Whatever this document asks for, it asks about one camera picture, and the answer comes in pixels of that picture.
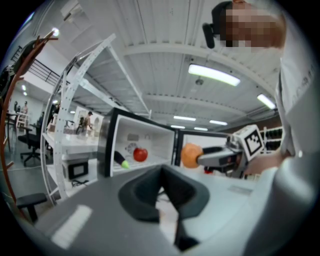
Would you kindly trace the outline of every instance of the red fruit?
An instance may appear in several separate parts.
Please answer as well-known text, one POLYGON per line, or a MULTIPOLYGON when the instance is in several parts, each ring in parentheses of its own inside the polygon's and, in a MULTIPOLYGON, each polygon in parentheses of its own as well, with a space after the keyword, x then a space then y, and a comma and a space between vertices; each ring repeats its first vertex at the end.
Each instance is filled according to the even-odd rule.
POLYGON ((148 151, 145 148, 137 147, 133 151, 133 158, 138 162, 143 162, 144 160, 147 159, 147 157, 148 157, 148 151))

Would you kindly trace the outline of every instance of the green tip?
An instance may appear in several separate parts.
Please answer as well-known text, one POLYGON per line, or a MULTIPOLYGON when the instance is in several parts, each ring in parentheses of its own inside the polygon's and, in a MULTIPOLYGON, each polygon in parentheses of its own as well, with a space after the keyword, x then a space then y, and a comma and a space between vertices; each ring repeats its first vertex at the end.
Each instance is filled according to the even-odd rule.
POLYGON ((125 169, 129 169, 129 168, 130 168, 129 163, 128 163, 127 160, 124 160, 124 161, 122 162, 121 166, 122 166, 122 168, 125 168, 125 169))

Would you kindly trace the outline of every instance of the fluorescent light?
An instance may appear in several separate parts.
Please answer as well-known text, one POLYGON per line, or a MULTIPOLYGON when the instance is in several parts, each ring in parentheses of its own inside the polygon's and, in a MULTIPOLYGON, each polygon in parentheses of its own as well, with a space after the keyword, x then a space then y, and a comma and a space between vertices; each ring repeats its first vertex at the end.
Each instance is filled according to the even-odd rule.
POLYGON ((59 34, 60 34, 59 29, 57 29, 56 27, 54 27, 54 28, 52 29, 52 31, 53 31, 53 36, 54 36, 54 37, 59 36, 59 34))
POLYGON ((186 127, 184 126, 179 126, 179 125, 171 125, 172 128, 178 128, 178 129, 184 129, 186 127))
POLYGON ((215 70, 213 68, 199 66, 195 64, 190 64, 189 74, 206 77, 206 78, 212 78, 232 86, 237 86, 240 83, 240 79, 234 77, 233 75, 221 72, 219 70, 215 70))
POLYGON ((261 101, 271 110, 273 110, 276 107, 276 105, 270 99, 268 99, 264 94, 259 94, 257 98, 259 101, 261 101))
POLYGON ((174 119, 181 119, 181 120, 188 120, 188 121, 196 121, 196 119, 193 118, 193 117, 185 117, 185 116, 177 116, 177 115, 175 115, 173 118, 174 119))
POLYGON ((194 129, 199 131, 208 131, 207 128, 194 127, 194 129))
POLYGON ((221 122, 221 121, 215 121, 215 120, 210 120, 211 124, 216 124, 216 125, 221 125, 221 126, 226 126, 228 123, 226 122, 221 122))

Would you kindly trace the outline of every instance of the stool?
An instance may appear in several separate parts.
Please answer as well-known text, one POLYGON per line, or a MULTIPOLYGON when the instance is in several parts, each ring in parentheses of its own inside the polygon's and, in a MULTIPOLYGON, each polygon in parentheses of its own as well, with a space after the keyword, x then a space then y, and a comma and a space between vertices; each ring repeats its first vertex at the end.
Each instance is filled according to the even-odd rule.
POLYGON ((16 199, 16 206, 18 209, 27 208, 30 218, 34 223, 37 219, 37 213, 35 209, 35 205, 44 203, 47 201, 47 197, 44 193, 36 193, 36 194, 29 194, 16 199))

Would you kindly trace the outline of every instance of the black metal railing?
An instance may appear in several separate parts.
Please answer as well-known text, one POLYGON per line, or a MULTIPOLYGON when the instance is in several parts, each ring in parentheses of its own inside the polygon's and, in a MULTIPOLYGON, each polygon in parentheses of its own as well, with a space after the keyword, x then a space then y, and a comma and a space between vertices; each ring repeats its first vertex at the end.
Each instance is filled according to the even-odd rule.
MULTIPOLYGON (((21 55, 22 52, 22 47, 19 46, 18 50, 14 53, 13 57, 11 60, 13 62, 16 62, 21 55)), ((37 76, 38 78, 44 80, 50 85, 55 85, 58 80, 60 75, 58 75, 56 72, 52 71, 50 68, 48 68, 46 65, 42 64, 39 60, 35 59, 34 62, 32 63, 31 67, 29 70, 32 74, 37 76)))

